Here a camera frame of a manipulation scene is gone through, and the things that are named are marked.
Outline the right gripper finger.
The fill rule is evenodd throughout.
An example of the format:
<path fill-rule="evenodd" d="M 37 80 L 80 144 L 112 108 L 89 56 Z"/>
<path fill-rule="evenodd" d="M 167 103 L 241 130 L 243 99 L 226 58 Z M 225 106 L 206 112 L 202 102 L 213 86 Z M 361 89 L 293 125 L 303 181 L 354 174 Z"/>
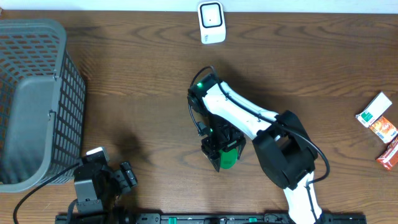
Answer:
<path fill-rule="evenodd" d="M 221 156 L 219 152 L 206 152 L 205 156 L 211 162 L 212 166 L 215 168 L 215 171 L 220 171 L 220 163 Z"/>
<path fill-rule="evenodd" d="M 245 145 L 246 145 L 246 139 L 245 138 L 240 139 L 238 142 L 238 146 L 236 148 L 238 152 L 237 160 L 240 160 Z"/>

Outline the green lid jar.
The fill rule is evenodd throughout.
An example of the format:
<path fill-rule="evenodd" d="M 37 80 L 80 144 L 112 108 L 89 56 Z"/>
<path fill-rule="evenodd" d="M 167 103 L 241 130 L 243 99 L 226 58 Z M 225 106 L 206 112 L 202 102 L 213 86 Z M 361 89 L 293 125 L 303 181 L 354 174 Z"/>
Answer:
<path fill-rule="evenodd" d="M 236 148 L 225 152 L 224 150 L 219 151 L 220 154 L 220 168 L 221 169 L 230 169 L 235 165 L 238 160 L 238 151 Z"/>

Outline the small orange box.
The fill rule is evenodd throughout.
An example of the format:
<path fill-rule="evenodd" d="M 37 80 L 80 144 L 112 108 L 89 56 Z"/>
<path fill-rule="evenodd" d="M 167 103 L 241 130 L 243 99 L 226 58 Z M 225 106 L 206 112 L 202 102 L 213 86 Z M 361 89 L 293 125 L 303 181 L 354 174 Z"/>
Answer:
<path fill-rule="evenodd" d="M 378 118 L 369 128 L 385 144 L 389 144 L 397 136 L 397 128 L 384 116 Z"/>

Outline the red chocolate bar wrapper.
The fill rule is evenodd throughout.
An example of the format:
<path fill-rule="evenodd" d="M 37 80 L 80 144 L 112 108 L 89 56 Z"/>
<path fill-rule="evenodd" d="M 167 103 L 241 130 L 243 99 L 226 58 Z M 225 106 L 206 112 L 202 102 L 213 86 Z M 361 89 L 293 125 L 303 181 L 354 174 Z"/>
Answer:
<path fill-rule="evenodd" d="M 388 145 L 386 151 L 376 161 L 386 170 L 392 170 L 397 164 L 397 137 Z"/>

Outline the white and green carton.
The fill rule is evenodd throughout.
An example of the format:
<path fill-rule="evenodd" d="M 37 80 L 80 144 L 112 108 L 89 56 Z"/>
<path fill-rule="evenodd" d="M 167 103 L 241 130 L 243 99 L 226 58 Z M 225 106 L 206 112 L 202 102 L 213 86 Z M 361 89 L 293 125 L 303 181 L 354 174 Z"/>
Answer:
<path fill-rule="evenodd" d="M 356 119 L 365 127 L 370 127 L 392 105 L 392 101 L 381 91 Z"/>

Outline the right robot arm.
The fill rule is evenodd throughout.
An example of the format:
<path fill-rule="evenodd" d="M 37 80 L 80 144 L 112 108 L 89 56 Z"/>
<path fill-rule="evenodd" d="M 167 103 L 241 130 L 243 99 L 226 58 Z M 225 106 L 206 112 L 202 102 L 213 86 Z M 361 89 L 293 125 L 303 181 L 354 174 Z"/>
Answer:
<path fill-rule="evenodd" d="M 211 72 L 193 79 L 188 88 L 188 111 L 207 122 L 196 121 L 201 150 L 215 170 L 229 169 L 240 159 L 248 139 L 265 175 L 284 191 L 294 223 L 324 223 L 314 183 L 315 160 L 327 158 L 309 138 L 291 111 L 265 110 L 234 92 Z"/>

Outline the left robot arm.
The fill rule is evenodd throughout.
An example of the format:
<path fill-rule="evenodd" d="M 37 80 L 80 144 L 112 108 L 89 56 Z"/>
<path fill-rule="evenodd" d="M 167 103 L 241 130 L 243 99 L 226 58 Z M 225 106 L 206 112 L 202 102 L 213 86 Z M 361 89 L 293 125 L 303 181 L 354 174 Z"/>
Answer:
<path fill-rule="evenodd" d="M 87 162 L 74 171 L 76 199 L 70 204 L 66 223 L 130 224 L 134 215 L 116 205 L 117 199 L 129 193 L 137 185 L 129 162 L 123 162 L 118 170 L 107 164 Z"/>

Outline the white barcode scanner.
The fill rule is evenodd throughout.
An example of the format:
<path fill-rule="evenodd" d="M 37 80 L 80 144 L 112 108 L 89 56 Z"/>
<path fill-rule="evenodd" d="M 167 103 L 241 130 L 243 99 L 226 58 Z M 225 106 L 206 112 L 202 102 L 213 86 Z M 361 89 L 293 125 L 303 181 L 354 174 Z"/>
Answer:
<path fill-rule="evenodd" d="M 223 5 L 219 1 L 205 1 L 197 7 L 202 44 L 216 44 L 226 39 Z"/>

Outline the grey plastic mesh basket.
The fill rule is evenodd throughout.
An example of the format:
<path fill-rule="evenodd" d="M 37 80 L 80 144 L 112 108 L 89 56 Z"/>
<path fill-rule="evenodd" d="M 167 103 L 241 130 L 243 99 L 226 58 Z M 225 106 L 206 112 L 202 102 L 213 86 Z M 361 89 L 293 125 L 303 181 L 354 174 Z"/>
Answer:
<path fill-rule="evenodd" d="M 86 84 L 52 19 L 1 21 L 1 192 L 73 177 Z"/>

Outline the black mounting rail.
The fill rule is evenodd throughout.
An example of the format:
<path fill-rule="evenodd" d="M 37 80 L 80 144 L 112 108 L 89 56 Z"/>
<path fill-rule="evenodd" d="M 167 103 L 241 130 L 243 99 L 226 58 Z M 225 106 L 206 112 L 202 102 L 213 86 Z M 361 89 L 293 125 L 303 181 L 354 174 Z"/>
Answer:
<path fill-rule="evenodd" d="M 121 218 L 106 218 L 100 216 L 67 218 L 66 215 L 57 215 L 55 224 L 66 223 L 128 223 L 128 224 L 242 224 L 242 223 L 293 223 L 286 213 L 265 213 L 246 215 L 161 215 L 159 213 L 127 214 Z"/>

